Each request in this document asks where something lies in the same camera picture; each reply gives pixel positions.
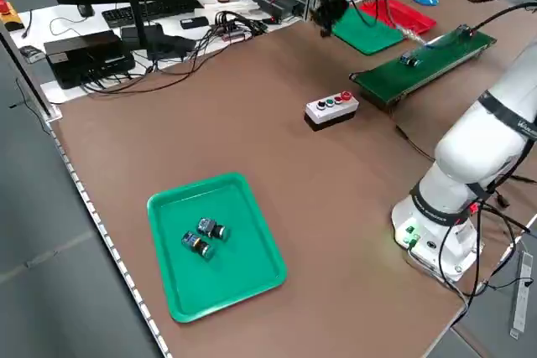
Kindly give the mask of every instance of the mobile phone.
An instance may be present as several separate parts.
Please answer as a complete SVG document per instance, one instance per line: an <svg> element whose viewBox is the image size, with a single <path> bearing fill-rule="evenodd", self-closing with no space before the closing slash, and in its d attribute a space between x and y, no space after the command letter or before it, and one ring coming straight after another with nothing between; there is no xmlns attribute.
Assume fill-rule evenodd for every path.
<svg viewBox="0 0 537 358"><path fill-rule="evenodd" d="M198 27L205 27L209 25L209 20L207 17L194 17L194 18L185 18L180 21L182 29L197 29Z"/></svg>

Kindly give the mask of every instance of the red tray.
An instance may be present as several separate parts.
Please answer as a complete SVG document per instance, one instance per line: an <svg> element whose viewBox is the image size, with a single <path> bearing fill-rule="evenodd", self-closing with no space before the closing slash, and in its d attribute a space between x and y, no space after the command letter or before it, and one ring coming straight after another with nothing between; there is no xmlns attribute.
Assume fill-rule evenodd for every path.
<svg viewBox="0 0 537 358"><path fill-rule="evenodd" d="M384 0L378 0L378 19L394 29L394 25L389 21L388 14L386 13L386 7L384 6ZM411 29L417 34L422 34L436 25L436 21L432 18L421 14L417 10L414 10L410 6L407 6L404 3L401 3L397 0L388 0L389 11L392 14L392 18L395 23L405 27L406 29ZM360 6L360 10L369 14L372 17L375 17L377 11L376 3L374 0L366 0Z"/></svg>

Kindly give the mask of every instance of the power strip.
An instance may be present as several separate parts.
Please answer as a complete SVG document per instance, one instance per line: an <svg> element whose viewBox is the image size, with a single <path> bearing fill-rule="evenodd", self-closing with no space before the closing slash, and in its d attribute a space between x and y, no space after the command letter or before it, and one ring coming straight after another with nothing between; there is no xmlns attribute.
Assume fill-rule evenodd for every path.
<svg viewBox="0 0 537 358"><path fill-rule="evenodd" d="M531 268L534 258L527 252L520 254L519 278L531 278ZM526 310L528 309L529 287L524 285L525 281L520 280L516 283L513 306L513 325L509 334L515 340L519 339L526 326Z"/></svg>
<svg viewBox="0 0 537 358"><path fill-rule="evenodd" d="M306 104L304 119L314 131L318 131L353 118L358 104L349 91L343 91Z"/></svg>

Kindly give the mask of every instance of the small electronic component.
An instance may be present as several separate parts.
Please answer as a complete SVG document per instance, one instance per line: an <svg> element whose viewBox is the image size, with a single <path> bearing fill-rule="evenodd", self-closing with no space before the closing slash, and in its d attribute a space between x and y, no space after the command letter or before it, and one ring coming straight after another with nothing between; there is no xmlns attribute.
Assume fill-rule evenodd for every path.
<svg viewBox="0 0 537 358"><path fill-rule="evenodd" d="M191 249L193 252L196 252L201 257L209 260L214 254L214 248L209 245L207 242L203 241L198 235L193 234L190 231L187 231L181 239L183 245Z"/></svg>
<svg viewBox="0 0 537 358"><path fill-rule="evenodd" d="M410 66L410 67L416 67L417 65L419 65L421 63L421 60L418 60L410 52L405 52L399 58L399 62L401 62L403 65L407 65L407 66Z"/></svg>
<svg viewBox="0 0 537 358"><path fill-rule="evenodd" d="M29 65L37 62L38 60L42 60L45 57L44 52L41 52L32 45L25 45L20 48L19 51Z"/></svg>
<svg viewBox="0 0 537 358"><path fill-rule="evenodd" d="M225 226L220 226L211 218L202 218L198 222L198 232L210 238L218 238L225 241L229 237L229 230Z"/></svg>

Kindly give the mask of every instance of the wire bundle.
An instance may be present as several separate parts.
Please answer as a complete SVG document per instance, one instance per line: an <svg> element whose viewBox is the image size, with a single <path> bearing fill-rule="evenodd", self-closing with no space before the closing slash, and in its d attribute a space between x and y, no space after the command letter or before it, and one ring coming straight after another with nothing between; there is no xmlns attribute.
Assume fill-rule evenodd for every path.
<svg viewBox="0 0 537 358"><path fill-rule="evenodd" d="M231 32L236 31L237 29L240 29L243 31L245 40L249 40L253 37L259 36L267 32L267 26L261 21L245 18L241 16L240 14L237 14L234 12L229 12L229 11L219 12L215 17L215 24L211 26L211 28L206 32L206 34L198 41L198 43L196 44L196 47L192 51L190 55L190 59L189 59L190 61L189 70L185 72L180 72L180 73L161 70L159 68L159 62L153 61L151 66L149 67L144 66L146 68L146 71L144 74L139 76L139 78L137 79L133 79L129 81L125 86L119 86L111 90L108 90L97 78L98 72L90 72L87 76L87 79L94 86L90 87L89 85L86 84L84 85L83 88L86 88L89 91L93 91L99 95L104 95L104 96L122 95L122 94L141 94L141 93L148 93L148 92L163 90L164 88L168 88L170 86L180 83L181 81L187 80L189 77L194 75L208 60L218 56L224 50L226 50L229 47L229 45L226 48L219 49L217 52L206 57L205 59L203 59L202 62L199 62L199 58L205 55L207 51L207 47L212 42L214 42L216 39L219 39L223 34L229 34ZM165 85L148 88L145 90L129 90L130 87L138 84L149 73L153 71L158 71L164 75L180 76L180 78L177 80L173 80L170 83L167 83Z"/></svg>

